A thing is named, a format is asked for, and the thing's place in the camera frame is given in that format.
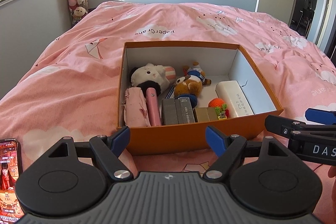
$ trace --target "pink blanket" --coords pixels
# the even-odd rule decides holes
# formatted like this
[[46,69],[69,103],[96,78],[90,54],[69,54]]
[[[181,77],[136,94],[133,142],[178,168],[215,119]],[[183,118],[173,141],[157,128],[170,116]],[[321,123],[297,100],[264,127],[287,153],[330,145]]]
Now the pink blanket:
[[[0,138],[17,138],[27,168],[63,136],[87,141],[116,124],[118,81],[125,41],[189,40],[237,43],[249,52],[284,107],[305,121],[309,107],[336,110],[336,69],[313,43],[277,19],[230,6],[106,2],[55,39],[0,101]],[[209,150],[137,156],[123,162],[139,170],[203,173]],[[309,164],[323,182],[315,215],[333,223],[329,167]]]

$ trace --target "orange box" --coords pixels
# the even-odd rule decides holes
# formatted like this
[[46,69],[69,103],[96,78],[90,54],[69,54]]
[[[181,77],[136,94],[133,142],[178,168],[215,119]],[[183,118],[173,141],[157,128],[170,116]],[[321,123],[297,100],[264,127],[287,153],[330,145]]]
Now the orange box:
[[[132,155],[155,155],[209,148],[205,140],[207,126],[214,126],[226,135],[239,134],[252,139],[265,129],[264,122],[268,115],[279,115],[283,111],[269,84],[241,45],[201,41],[126,42],[119,80],[117,128],[125,125],[125,90],[131,86],[128,80],[129,70],[152,63],[172,66],[176,70],[176,76],[181,77],[184,76],[182,66],[190,66],[194,61],[199,62],[206,78],[212,80],[210,86],[203,87],[197,107],[207,107],[213,98],[218,97],[215,91],[217,83],[236,80],[254,115],[212,122],[131,128],[131,140],[127,150]],[[160,108],[161,100],[168,91],[158,97]]]

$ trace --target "person in red clothing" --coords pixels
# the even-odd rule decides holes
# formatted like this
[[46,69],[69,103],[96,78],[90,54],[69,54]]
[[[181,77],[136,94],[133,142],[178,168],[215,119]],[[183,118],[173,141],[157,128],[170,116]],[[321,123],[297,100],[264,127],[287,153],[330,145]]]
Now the person in red clothing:
[[8,163],[4,162],[1,164],[1,174],[0,174],[0,189],[1,190],[14,190],[15,179],[12,177],[8,170]]

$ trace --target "white case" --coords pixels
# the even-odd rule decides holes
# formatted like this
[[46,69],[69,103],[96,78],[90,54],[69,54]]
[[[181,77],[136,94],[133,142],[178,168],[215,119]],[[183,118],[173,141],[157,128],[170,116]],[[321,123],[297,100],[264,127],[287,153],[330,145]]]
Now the white case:
[[223,81],[216,85],[216,92],[229,110],[229,118],[253,115],[253,111],[237,81]]

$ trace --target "silver screw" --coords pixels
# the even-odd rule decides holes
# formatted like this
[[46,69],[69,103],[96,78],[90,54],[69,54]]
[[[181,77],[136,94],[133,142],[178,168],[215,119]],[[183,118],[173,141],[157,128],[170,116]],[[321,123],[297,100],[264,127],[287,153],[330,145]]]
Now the silver screw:
[[118,179],[125,179],[128,178],[131,175],[131,173],[127,170],[118,170],[114,172],[113,175]]
[[206,173],[207,177],[210,179],[219,179],[223,174],[217,170],[210,170]]

